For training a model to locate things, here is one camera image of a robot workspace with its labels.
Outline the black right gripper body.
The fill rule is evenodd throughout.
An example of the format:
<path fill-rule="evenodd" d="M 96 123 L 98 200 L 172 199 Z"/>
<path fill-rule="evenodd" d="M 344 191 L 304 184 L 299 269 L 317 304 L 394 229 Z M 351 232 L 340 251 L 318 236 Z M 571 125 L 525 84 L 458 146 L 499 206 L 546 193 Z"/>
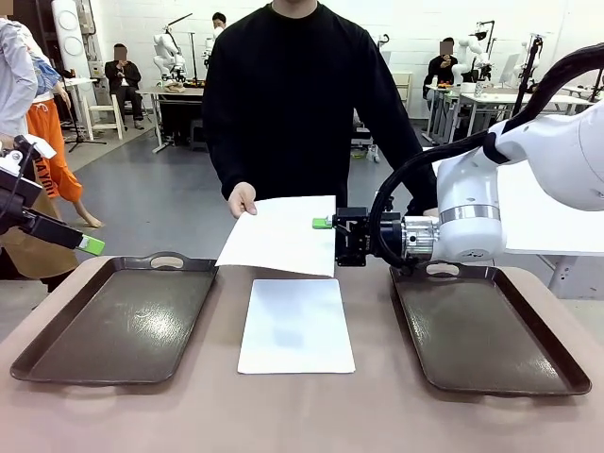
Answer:
<path fill-rule="evenodd" d="M 352 267 L 363 267 L 366 265 L 366 257 L 372 255 L 380 258 L 373 245 L 369 230 L 369 209 L 355 207 L 350 209 L 352 220 L 350 221 L 349 235 L 349 265 Z M 381 237 L 389 246 L 390 250 L 399 258 L 402 257 L 402 215 L 400 212 L 386 210 L 381 215 L 380 221 Z"/>

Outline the white A4 paper sheet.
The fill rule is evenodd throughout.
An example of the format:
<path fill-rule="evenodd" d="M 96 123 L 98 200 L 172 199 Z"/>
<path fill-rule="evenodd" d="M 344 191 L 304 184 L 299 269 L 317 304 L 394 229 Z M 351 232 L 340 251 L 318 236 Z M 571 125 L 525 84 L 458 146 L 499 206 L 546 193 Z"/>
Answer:
<path fill-rule="evenodd" d="M 336 197 L 303 196 L 261 200 L 255 215 L 243 213 L 221 251 L 219 266 L 275 269 L 333 277 L 336 231 L 313 227 L 336 210 Z"/>

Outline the person's right hand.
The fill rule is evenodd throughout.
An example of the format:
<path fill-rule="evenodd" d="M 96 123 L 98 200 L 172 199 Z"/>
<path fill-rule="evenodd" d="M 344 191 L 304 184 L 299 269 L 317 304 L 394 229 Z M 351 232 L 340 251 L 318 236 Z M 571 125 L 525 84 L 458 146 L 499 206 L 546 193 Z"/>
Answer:
<path fill-rule="evenodd" d="M 233 188 L 227 203 L 232 216 L 239 219 L 244 213 L 257 214 L 255 200 L 255 188 L 249 183 L 240 182 Z"/>

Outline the mannequin in orange trousers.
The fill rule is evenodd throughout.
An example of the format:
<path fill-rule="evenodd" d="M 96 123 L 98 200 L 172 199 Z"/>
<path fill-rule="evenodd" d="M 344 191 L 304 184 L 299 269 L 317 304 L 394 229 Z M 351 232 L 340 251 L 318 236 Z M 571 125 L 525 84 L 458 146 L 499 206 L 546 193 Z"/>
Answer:
<path fill-rule="evenodd" d="M 25 25 L 20 33 L 32 58 L 38 80 L 37 96 L 26 115 L 28 131 L 44 139 L 55 151 L 52 158 L 41 157 L 35 160 L 38 178 L 52 205 L 55 205 L 55 198 L 61 197 L 72 203 L 77 214 L 89 227 L 99 228 L 103 223 L 84 207 L 81 201 L 83 186 L 69 169 L 65 158 L 65 142 L 54 97 L 57 93 L 68 108 L 71 107 L 71 101 L 61 83 L 61 76 L 51 66 L 49 58 Z"/>

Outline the white A4 paper stack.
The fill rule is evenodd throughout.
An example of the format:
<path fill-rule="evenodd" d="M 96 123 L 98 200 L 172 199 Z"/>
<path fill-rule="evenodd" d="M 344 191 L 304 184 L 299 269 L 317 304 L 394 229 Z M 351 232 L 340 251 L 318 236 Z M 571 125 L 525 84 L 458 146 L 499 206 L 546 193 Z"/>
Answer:
<path fill-rule="evenodd" d="M 243 375 L 354 373 L 339 282 L 254 280 L 237 371 Z"/>

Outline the person in black sweater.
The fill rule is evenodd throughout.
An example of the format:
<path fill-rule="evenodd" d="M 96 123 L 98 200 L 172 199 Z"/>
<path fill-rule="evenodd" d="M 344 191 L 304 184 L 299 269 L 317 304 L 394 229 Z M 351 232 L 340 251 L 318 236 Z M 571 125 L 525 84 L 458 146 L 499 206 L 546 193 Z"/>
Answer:
<path fill-rule="evenodd" d="M 258 199 L 333 195 L 339 205 L 354 119 L 406 117 L 371 37 L 324 5 L 301 18 L 264 6 L 222 32 L 206 116 L 239 125 Z"/>

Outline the white wooden chair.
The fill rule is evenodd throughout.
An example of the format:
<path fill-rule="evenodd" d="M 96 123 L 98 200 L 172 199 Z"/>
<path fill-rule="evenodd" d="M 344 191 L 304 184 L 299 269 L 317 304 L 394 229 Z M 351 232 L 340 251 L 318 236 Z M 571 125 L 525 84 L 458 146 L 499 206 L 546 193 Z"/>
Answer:
<path fill-rule="evenodd" d="M 86 99 L 82 101 L 86 115 L 87 131 L 91 141 L 94 140 L 95 132 L 104 132 L 107 130 L 115 130 L 118 139 L 120 141 L 124 139 L 125 127 L 116 95 L 113 94 L 110 100 L 111 102 L 108 105 L 95 106 L 89 105 Z M 111 114 L 112 120 L 102 122 L 101 113 Z"/>

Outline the white drawer cabinet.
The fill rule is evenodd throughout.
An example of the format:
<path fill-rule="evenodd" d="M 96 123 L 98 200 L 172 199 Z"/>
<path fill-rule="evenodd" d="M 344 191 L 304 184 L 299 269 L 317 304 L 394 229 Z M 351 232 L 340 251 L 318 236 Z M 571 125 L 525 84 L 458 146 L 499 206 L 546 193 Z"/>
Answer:
<path fill-rule="evenodd" d="M 405 110 L 409 109 L 412 94 L 413 74 L 409 72 L 393 73 L 393 79 L 397 88 L 401 103 Z"/>

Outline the white standing air conditioner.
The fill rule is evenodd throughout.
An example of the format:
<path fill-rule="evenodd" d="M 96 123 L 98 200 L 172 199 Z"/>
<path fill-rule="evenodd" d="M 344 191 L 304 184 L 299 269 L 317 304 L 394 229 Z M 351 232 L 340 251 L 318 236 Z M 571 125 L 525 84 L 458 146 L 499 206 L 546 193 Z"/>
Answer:
<path fill-rule="evenodd" d="M 74 0 L 52 0 L 55 29 L 63 65 L 76 78 L 89 78 L 90 68 Z"/>

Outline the seated man in black jacket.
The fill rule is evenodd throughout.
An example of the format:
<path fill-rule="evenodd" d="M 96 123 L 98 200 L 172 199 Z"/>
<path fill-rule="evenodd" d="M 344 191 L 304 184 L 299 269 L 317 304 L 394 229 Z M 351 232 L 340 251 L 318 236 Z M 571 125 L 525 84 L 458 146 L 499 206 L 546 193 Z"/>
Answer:
<path fill-rule="evenodd" d="M 141 74 L 135 63 L 127 58 L 127 48 L 122 43 L 113 46 L 114 58 L 105 64 L 105 77 L 109 82 L 109 93 L 116 97 L 122 121 L 125 121 L 125 104 L 132 107 L 136 129 L 143 129 L 142 96 L 138 93 Z"/>

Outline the white background desk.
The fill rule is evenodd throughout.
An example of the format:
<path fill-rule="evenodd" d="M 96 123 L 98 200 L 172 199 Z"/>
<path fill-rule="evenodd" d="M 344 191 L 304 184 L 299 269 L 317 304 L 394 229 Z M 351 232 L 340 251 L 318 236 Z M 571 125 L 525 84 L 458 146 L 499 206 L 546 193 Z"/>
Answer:
<path fill-rule="evenodd" d="M 169 146 L 188 146 L 190 149 L 191 121 L 202 119 L 203 93 L 202 88 L 169 90 L 153 87 L 148 90 L 158 140 L 154 154 Z"/>

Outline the seated person in dark clothes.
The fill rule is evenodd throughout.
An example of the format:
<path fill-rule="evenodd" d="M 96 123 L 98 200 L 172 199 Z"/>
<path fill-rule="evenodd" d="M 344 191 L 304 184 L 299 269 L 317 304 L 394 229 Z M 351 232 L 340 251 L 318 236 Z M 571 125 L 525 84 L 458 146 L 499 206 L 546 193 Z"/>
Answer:
<path fill-rule="evenodd" d="M 428 86 L 433 83 L 433 78 L 437 77 L 436 85 L 452 85 L 454 76 L 452 67 L 458 63 L 453 56 L 455 41 L 452 37 L 444 38 L 440 42 L 439 55 L 433 58 L 428 64 L 428 73 L 424 79 L 423 98 L 428 99 Z"/>

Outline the large white table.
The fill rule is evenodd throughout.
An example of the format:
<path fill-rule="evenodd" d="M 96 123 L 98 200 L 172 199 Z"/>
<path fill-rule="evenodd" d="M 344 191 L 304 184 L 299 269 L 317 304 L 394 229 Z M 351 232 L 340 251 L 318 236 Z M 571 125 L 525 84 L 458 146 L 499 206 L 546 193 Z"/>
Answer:
<path fill-rule="evenodd" d="M 507 253 L 538 256 L 560 298 L 604 300 L 604 212 L 553 200 L 525 162 L 498 169 L 498 195 Z"/>

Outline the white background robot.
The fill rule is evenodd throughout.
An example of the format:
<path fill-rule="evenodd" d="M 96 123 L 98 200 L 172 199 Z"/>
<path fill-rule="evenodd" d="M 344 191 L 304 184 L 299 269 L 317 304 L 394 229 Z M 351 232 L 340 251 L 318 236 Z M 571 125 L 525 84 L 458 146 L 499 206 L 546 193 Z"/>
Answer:
<path fill-rule="evenodd" d="M 156 55 L 153 58 L 159 68 L 163 82 L 184 84 L 186 81 L 186 60 L 176 39 L 172 34 L 172 26 L 166 25 L 160 34 L 153 37 Z"/>

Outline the white background monitor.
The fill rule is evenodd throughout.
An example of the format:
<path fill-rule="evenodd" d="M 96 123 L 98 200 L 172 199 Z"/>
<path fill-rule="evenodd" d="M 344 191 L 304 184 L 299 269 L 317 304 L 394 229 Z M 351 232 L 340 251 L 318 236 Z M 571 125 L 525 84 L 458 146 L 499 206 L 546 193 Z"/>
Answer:
<path fill-rule="evenodd" d="M 518 64 L 519 57 L 519 54 L 512 54 L 508 57 L 499 78 L 499 83 L 503 87 L 516 88 L 518 86 L 518 77 L 522 70 L 522 67 Z"/>

